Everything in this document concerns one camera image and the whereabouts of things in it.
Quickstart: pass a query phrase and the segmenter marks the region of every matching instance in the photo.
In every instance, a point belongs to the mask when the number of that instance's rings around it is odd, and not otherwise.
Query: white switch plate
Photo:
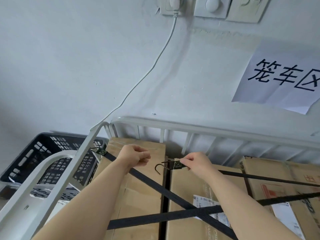
[[[170,6],[170,0],[158,0],[160,6],[160,14],[173,15],[174,9]],[[180,0],[179,15],[183,15],[186,12],[188,6],[190,6],[192,0]]]
[[[258,23],[269,0],[232,0],[227,21]]]
[[[220,0],[219,8],[215,12],[209,12],[206,9],[206,2],[207,0],[196,0],[194,16],[218,19],[226,18],[231,0]]]

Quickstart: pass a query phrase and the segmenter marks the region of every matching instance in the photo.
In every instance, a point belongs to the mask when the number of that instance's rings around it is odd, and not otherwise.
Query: plastic basket
[[[16,188],[17,185],[22,184],[39,163],[48,156],[64,150],[78,150],[85,138],[86,136],[82,135],[70,136],[56,133],[41,133],[37,135],[4,171],[0,177],[0,181],[14,183]],[[97,147],[103,147],[104,139],[97,137],[94,140],[94,144]],[[46,198],[50,193],[49,185],[55,185],[57,183],[70,161],[71,158],[62,158],[51,164],[37,184],[43,186],[48,185],[48,189],[44,187],[37,188],[35,186],[32,195]],[[89,182],[95,167],[96,160],[94,154],[89,150],[73,177],[81,185],[85,186]],[[77,193],[78,191],[74,188],[68,188],[66,192],[62,194],[61,199],[70,200]]]

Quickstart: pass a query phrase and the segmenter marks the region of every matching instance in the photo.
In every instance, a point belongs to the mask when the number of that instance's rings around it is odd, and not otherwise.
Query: person's left arm
[[[62,208],[32,240],[101,240],[114,211],[120,185],[132,167],[145,166],[150,152],[125,145],[117,159]]]

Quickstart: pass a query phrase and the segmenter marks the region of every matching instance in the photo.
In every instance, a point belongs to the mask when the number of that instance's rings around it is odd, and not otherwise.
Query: person's left hand
[[[124,145],[115,161],[123,164],[129,171],[133,167],[145,166],[151,158],[150,152],[138,145]]]

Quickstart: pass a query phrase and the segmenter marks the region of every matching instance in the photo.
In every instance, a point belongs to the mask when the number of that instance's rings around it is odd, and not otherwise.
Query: cardboard box
[[[160,143],[113,137],[110,139],[106,150],[117,157],[122,147],[126,144],[137,144],[150,151],[151,159],[149,163],[145,167],[137,167],[136,169],[162,185],[163,167],[158,168],[161,175],[156,173],[154,167],[165,160],[166,146]],[[93,180],[110,163],[108,159],[103,157]],[[156,214],[160,213],[160,209],[161,194],[132,175],[127,174],[122,181],[111,219]],[[158,237],[159,223],[153,223],[107,230],[104,240],[158,240]]]
[[[305,165],[294,162],[274,161],[256,157],[244,157],[240,162],[242,171],[247,174],[278,178],[284,180],[320,183],[320,167],[314,165]],[[254,199],[267,199],[280,196],[297,195],[299,193],[318,192],[320,189],[305,185],[294,185],[265,180],[248,179],[250,189]],[[320,239],[320,201],[318,198],[306,199],[302,201],[290,202],[288,207],[291,211],[286,214],[278,209],[278,206],[265,206],[282,223],[288,220],[289,214],[292,214],[290,222],[287,221],[287,227],[297,231],[298,227],[306,240]],[[299,226],[293,226],[294,217]]]
[[[240,173],[240,169],[214,165],[218,170],[226,170]],[[218,201],[210,186],[187,168],[173,170],[171,172],[170,190],[193,204],[194,195]],[[226,176],[235,185],[247,193],[246,184],[243,178]],[[176,203],[170,201],[169,211],[183,210]],[[166,240],[229,240],[225,234],[212,226],[196,218],[186,218],[169,221],[167,223]]]

